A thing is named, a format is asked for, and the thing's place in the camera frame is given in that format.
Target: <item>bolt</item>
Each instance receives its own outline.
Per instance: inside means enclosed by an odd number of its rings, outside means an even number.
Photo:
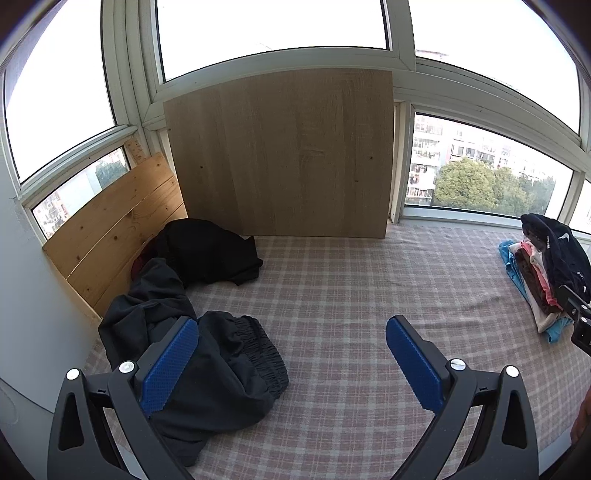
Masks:
[[[127,360],[126,362],[123,362],[120,366],[119,366],[119,371],[122,374],[128,374],[129,372],[131,372],[133,369],[135,368],[135,365],[133,362]]]
[[[68,380],[75,380],[78,378],[78,375],[80,375],[80,370],[77,368],[72,368],[71,370],[68,370],[68,373],[66,373],[66,378]]]
[[[513,365],[509,365],[507,368],[505,368],[505,372],[507,372],[507,375],[513,378],[519,376],[519,370],[517,370],[517,367],[514,367]]]
[[[449,362],[449,364],[452,366],[454,370],[457,370],[459,372],[466,368],[466,363],[464,362],[464,360],[460,360],[459,358],[454,358]]]

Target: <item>wooden planks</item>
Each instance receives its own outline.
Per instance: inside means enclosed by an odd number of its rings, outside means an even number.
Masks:
[[[186,217],[177,179],[157,154],[84,205],[44,249],[102,316],[115,296],[128,291],[131,265],[148,240],[167,222]]]
[[[145,160],[84,205],[53,234],[43,249],[67,278],[111,227],[172,177],[161,153]]]
[[[182,204],[177,180],[172,177],[108,230],[67,278],[68,283],[94,306],[134,254]]]
[[[177,219],[186,218],[186,217],[187,217],[187,211],[185,210],[184,205],[181,205],[172,213],[172,215],[170,217],[168,217],[166,219],[164,224],[158,228],[158,231],[162,230],[162,227],[164,227],[164,225],[166,223],[171,222],[172,220],[177,220]],[[131,258],[124,265],[124,267],[119,271],[119,273],[117,273],[115,278],[113,278],[113,280],[109,283],[105,292],[101,295],[100,299],[93,305],[95,311],[100,316],[105,315],[107,309],[109,308],[109,305],[111,304],[111,301],[117,295],[121,295],[121,294],[127,293],[129,291],[129,286],[131,285],[131,275],[130,275],[131,265],[134,263],[134,260],[136,259],[136,257],[144,249],[145,244],[148,243],[148,241],[150,241],[150,238],[148,238],[142,244],[142,246],[134,252],[134,254],[131,256]]]
[[[392,74],[278,72],[164,104],[189,216],[243,235],[383,238]]]

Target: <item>plaid blanket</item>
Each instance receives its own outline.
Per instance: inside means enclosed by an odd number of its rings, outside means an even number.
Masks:
[[[570,428],[591,382],[590,359],[569,341],[538,335],[497,246],[515,232],[391,225],[384,240],[259,237],[260,278],[188,292],[198,315],[226,310],[259,319],[290,386],[257,425],[209,441],[199,479],[379,479],[390,476],[431,421],[385,342],[404,314],[448,358],[473,369],[521,371],[539,450]],[[86,371],[108,371],[98,340]],[[472,409],[440,477],[461,460]],[[125,443],[111,416],[116,440]]]

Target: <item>human hand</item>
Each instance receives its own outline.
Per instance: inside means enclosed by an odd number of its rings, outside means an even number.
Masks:
[[[583,436],[589,420],[591,420],[591,387],[587,390],[587,394],[579,409],[579,415],[577,415],[577,419],[574,421],[573,428],[570,431],[570,441],[573,445]]]

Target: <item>black clothing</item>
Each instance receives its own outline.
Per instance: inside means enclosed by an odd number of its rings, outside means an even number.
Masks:
[[[240,285],[258,278],[262,266],[253,236],[243,239],[215,223],[194,218],[167,223],[134,262],[132,279],[154,257],[165,258],[185,287],[220,280]]]
[[[196,318],[177,274],[163,258],[149,260],[99,326],[111,367],[136,361],[183,315]],[[215,433],[263,419],[289,382],[279,352],[256,319],[207,312],[197,323],[197,348],[164,409],[150,417],[185,466],[195,463]]]
[[[542,250],[552,291],[561,285],[571,288],[584,301],[591,300],[591,265],[572,230],[558,220],[528,213],[521,215],[523,233],[535,238]]]

